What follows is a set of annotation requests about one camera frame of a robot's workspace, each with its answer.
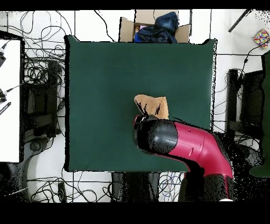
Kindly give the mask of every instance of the floor tile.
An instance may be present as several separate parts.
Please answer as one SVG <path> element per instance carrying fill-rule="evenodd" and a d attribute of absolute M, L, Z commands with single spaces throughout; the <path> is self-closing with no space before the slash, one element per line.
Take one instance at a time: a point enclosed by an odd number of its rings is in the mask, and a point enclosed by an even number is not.
<path fill-rule="evenodd" d="M 7 17 L 6 17 L 6 13 L 5 12 L 0 12 L 0 30 L 1 31 L 7 31 L 6 26 L 7 25 Z"/>
<path fill-rule="evenodd" d="M 24 35 L 26 48 L 53 49 L 57 45 L 65 48 L 64 36 L 74 34 L 74 11 L 59 11 L 59 13 L 56 11 L 35 11 L 34 13 L 30 11 L 27 14 L 26 12 L 9 12 L 8 24 L 13 26 L 9 32 Z"/>
<path fill-rule="evenodd" d="M 211 10 L 192 10 L 192 30 L 189 37 L 190 43 L 204 43 L 210 34 Z"/>
<path fill-rule="evenodd" d="M 134 21 L 134 10 L 100 10 L 101 17 L 108 27 L 108 34 L 117 42 L 119 38 L 120 17 Z M 80 41 L 112 41 L 106 34 L 103 20 L 94 10 L 76 11 L 75 36 Z"/>
<path fill-rule="evenodd" d="M 178 10 L 179 26 L 189 24 L 190 10 Z"/>
<path fill-rule="evenodd" d="M 262 28 L 270 31 L 270 17 L 261 11 L 252 11 L 244 17 L 231 33 L 230 27 L 237 21 L 244 10 L 212 10 L 211 38 L 218 40 L 217 53 L 247 54 L 252 48 L 257 47 L 253 37 Z M 262 55 L 269 48 L 255 49 L 251 54 Z"/>

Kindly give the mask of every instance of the metal rod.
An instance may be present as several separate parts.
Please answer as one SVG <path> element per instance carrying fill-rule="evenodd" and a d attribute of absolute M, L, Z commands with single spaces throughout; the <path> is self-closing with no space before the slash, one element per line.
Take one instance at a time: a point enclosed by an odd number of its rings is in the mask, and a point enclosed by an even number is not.
<path fill-rule="evenodd" d="M 246 16 L 246 14 L 249 12 L 250 10 L 245 10 L 242 15 L 239 17 L 239 19 L 235 22 L 235 24 L 229 29 L 229 33 L 231 31 L 233 31 L 233 29 L 237 26 L 237 24 Z"/>

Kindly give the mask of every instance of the power cord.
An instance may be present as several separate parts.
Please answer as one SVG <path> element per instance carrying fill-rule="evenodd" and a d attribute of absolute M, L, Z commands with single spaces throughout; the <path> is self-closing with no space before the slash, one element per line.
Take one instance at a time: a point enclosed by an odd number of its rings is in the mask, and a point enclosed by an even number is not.
<path fill-rule="evenodd" d="M 101 15 L 100 15 L 99 13 L 97 13 L 96 10 L 94 10 L 94 12 L 95 12 L 96 15 L 98 15 L 98 16 L 103 20 L 103 22 L 105 23 L 107 36 L 108 36 L 113 42 L 115 42 L 115 40 L 108 34 L 108 27 L 107 27 L 107 23 L 105 22 L 105 20 L 101 17 Z"/>

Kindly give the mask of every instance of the black stand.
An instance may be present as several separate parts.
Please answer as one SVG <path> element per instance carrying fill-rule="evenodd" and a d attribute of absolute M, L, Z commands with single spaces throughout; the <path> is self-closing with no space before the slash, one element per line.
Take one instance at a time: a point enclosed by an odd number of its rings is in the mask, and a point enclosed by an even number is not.
<path fill-rule="evenodd" d="M 246 14 L 249 12 L 250 10 L 245 10 L 242 15 L 239 17 L 239 19 L 235 22 L 235 24 L 229 29 L 229 33 L 231 31 L 233 31 L 233 29 L 238 25 L 238 23 L 246 16 Z"/>
<path fill-rule="evenodd" d="M 112 173 L 112 195 L 119 202 L 157 202 L 159 175 L 145 172 Z"/>

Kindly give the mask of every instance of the white tile floor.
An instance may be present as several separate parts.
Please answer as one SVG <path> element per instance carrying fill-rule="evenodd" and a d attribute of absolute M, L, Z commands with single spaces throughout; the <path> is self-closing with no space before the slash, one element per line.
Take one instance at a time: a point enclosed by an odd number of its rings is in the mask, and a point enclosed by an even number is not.
<path fill-rule="evenodd" d="M 244 63 L 244 58 L 246 54 L 252 48 L 256 47 L 256 43 L 253 41 L 252 37 L 262 28 L 270 31 L 270 21 L 269 15 L 263 14 L 258 11 L 253 11 L 235 27 L 235 29 L 229 33 L 228 29 L 234 24 L 238 17 L 243 13 L 243 10 L 193 10 L 192 14 L 192 36 L 190 37 L 191 43 L 203 43 L 207 38 L 216 38 L 218 40 L 217 44 L 217 66 L 216 66 L 216 91 L 224 89 L 226 83 L 224 81 L 225 75 L 229 69 L 232 68 L 242 68 Z M 62 16 L 62 23 L 60 22 L 60 15 L 56 11 L 48 11 L 51 15 L 52 25 L 62 25 L 61 29 L 50 41 L 45 41 L 43 43 L 35 44 L 34 41 L 26 39 L 26 50 L 30 57 L 33 57 L 33 49 L 38 49 L 40 47 L 53 49 L 56 45 L 60 48 L 64 48 L 63 37 L 64 34 L 75 35 L 80 41 L 111 41 L 106 35 L 104 22 L 95 14 L 94 11 L 60 11 Z M 22 23 L 24 28 L 24 35 L 31 38 L 40 38 L 41 31 L 42 37 L 46 36 L 49 32 L 50 25 L 50 15 L 47 11 L 36 11 L 28 13 Z M 14 26 L 21 29 L 20 20 L 25 12 L 8 12 L 8 25 Z M 108 33 L 114 39 L 118 40 L 119 35 L 119 20 L 123 16 L 131 21 L 134 19 L 134 10 L 119 10 L 119 11 L 106 11 L 100 10 L 101 16 L 107 23 Z M 33 32 L 27 34 L 32 28 L 32 16 L 34 17 Z M 179 10 L 179 23 L 180 25 L 185 25 L 189 23 L 189 10 Z M 0 13 L 0 30 L 6 31 L 5 27 L 7 25 L 7 19 L 5 13 Z M 22 32 L 14 30 L 15 28 L 9 27 L 8 31 L 17 35 L 22 35 Z M 53 27 L 52 32 L 56 32 L 59 28 Z M 262 69 L 260 55 L 268 51 L 268 49 L 258 48 L 254 50 L 249 58 L 248 63 L 245 66 L 245 72 L 256 71 Z M 61 97 L 64 96 L 64 90 L 61 91 Z M 215 95 L 215 105 L 223 102 L 226 98 L 226 91 L 216 93 Z M 222 113 L 225 111 L 225 104 L 221 104 L 215 109 L 215 113 Z M 65 115 L 65 108 L 60 112 L 60 116 Z M 225 120 L 225 113 L 221 115 L 216 115 L 215 120 Z M 64 133 L 65 124 L 64 118 L 59 118 L 60 128 Z M 215 125 L 221 129 L 224 129 L 224 123 L 215 122 Z M 64 164 L 65 139 L 63 135 L 58 135 L 54 139 L 53 146 L 43 152 L 42 154 L 32 158 L 27 178 L 46 178 L 48 176 L 61 177 L 61 170 Z M 103 181 L 110 182 L 111 174 L 109 172 L 75 172 L 74 180 L 75 187 L 78 187 L 78 180 L 80 179 L 80 189 L 86 190 L 91 189 L 96 192 L 98 198 L 103 195 L 102 187 L 107 187 L 108 183 L 92 183 L 90 181 Z M 63 172 L 63 177 L 66 181 L 70 182 L 72 185 L 73 173 Z M 33 194 L 36 190 L 44 184 L 43 182 L 30 181 L 28 183 L 29 193 Z M 67 195 L 72 193 L 72 188 L 66 185 Z M 95 199 L 95 196 L 91 192 L 86 192 L 85 196 L 89 201 Z M 36 199 L 44 199 L 44 195 L 38 194 Z M 85 201 L 82 196 L 74 200 Z M 100 201 L 109 201 L 108 197 L 102 198 Z"/>

